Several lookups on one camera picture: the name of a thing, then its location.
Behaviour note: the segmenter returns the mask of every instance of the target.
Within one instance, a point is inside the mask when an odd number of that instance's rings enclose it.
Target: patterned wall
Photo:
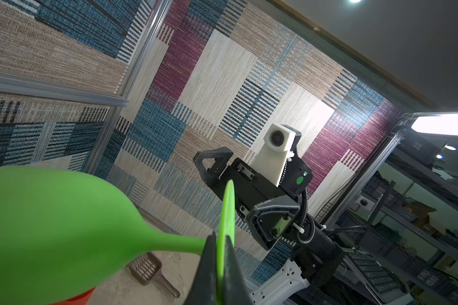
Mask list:
[[[115,94],[153,5],[154,0],[2,0],[0,71]],[[157,68],[143,70],[147,81]],[[142,100],[148,87],[135,87],[135,95]],[[0,93],[0,166],[82,170],[107,111]]]
[[[175,0],[155,53],[147,93],[122,111],[96,175],[169,232],[205,237],[217,229],[221,202],[199,177],[197,151],[227,146],[251,162],[271,123],[299,129],[299,151],[314,172],[308,192],[316,216],[401,115],[244,0]],[[263,251],[236,218],[242,270],[262,282],[290,246],[279,241]]]

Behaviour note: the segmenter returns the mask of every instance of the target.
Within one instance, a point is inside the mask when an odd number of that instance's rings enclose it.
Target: green plastic object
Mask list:
[[[204,245],[151,228],[124,193],[100,178],[0,167],[0,304],[66,300],[143,252],[201,253]]]
[[[222,200],[221,221],[219,224],[219,236],[217,238],[217,304],[222,304],[222,292],[224,290],[224,262],[226,253],[226,235],[231,239],[234,246],[234,234],[236,227],[234,182],[229,180],[224,191]]]

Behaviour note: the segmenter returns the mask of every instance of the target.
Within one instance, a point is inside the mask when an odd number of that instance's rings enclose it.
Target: ceiling light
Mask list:
[[[458,113],[418,117],[412,129],[422,133],[458,136]]]

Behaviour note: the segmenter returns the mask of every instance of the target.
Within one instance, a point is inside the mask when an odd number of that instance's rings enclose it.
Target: brown litter scoop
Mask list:
[[[173,287],[173,285],[170,284],[170,282],[168,282],[161,273],[161,267],[163,264],[153,253],[148,252],[142,254],[137,259],[131,261],[128,266],[132,275],[139,281],[139,283],[147,285],[152,280],[157,280],[163,284],[163,286],[165,286],[174,297],[180,297],[180,292]]]

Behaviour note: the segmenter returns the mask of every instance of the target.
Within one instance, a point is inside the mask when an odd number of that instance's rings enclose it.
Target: red object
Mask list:
[[[93,290],[95,290],[95,288],[88,290],[87,292],[82,293],[81,295],[77,295],[74,298],[54,303],[51,305],[86,305],[86,303],[88,303],[88,301],[90,301],[90,298],[92,297]]]

